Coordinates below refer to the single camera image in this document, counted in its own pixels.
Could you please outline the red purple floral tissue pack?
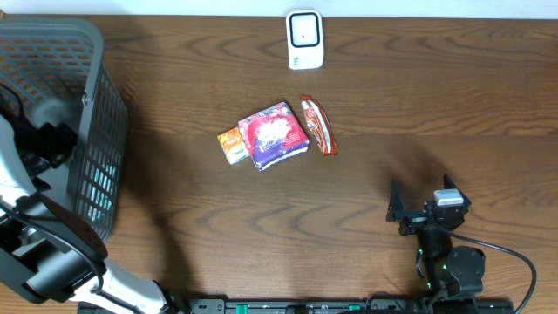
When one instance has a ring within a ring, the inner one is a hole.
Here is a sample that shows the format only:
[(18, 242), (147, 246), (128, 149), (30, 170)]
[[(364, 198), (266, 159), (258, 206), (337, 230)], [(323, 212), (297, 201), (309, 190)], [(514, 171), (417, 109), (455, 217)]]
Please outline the red purple floral tissue pack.
[(237, 126), (259, 171), (305, 153), (310, 146), (308, 136), (285, 102), (254, 113)]

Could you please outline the orange brown snack bar wrapper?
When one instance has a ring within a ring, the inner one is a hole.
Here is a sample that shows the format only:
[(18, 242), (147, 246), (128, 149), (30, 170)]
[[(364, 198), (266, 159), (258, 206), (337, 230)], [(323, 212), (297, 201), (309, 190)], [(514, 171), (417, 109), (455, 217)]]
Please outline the orange brown snack bar wrapper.
[(335, 141), (327, 113), (319, 102), (309, 95), (300, 97), (306, 125), (315, 137), (317, 145), (323, 156), (338, 154), (338, 146)]

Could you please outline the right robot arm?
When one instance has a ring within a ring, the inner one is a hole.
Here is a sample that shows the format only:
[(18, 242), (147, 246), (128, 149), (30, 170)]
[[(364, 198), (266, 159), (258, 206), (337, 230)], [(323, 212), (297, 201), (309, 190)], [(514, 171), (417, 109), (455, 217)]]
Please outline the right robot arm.
[(397, 222), (400, 235), (418, 238), (416, 268), (429, 289), (418, 302), (426, 311), (434, 312), (437, 302), (467, 300), (483, 291), (485, 254), (473, 247), (454, 246), (451, 236), (465, 222), (471, 205), (446, 174), (444, 187), (433, 192), (422, 210), (407, 210), (397, 182), (391, 181), (386, 221)]

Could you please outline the orange tissue pack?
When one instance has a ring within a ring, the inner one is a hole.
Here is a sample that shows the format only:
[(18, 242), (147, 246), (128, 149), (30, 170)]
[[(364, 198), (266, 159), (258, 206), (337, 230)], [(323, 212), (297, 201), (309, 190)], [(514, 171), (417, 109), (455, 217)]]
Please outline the orange tissue pack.
[(230, 165), (249, 157), (249, 151), (243, 141), (238, 127), (219, 134), (217, 139), (221, 149)]

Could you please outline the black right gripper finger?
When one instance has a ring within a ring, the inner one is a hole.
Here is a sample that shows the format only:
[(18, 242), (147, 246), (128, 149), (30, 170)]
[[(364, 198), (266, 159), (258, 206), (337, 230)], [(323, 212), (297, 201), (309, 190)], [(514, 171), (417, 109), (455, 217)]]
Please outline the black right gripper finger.
[(449, 174), (444, 174), (443, 180), (444, 180), (444, 188), (445, 189), (456, 189), (456, 190), (458, 190), (460, 196), (464, 200), (464, 203), (469, 202), (469, 198), (457, 187), (457, 185), (454, 183), (454, 181), (452, 180), (452, 178)]
[(405, 205), (402, 201), (398, 183), (391, 180), (390, 201), (386, 213), (386, 221), (399, 222), (405, 213)]

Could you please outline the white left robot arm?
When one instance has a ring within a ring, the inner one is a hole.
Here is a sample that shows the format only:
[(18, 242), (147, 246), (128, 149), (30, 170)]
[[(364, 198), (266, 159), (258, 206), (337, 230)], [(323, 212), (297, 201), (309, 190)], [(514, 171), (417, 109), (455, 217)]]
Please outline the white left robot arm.
[(153, 280), (113, 263), (86, 213), (105, 213), (112, 165), (82, 156), (84, 107), (56, 99), (30, 113), (1, 86), (1, 281), (34, 304), (108, 313), (188, 313)]

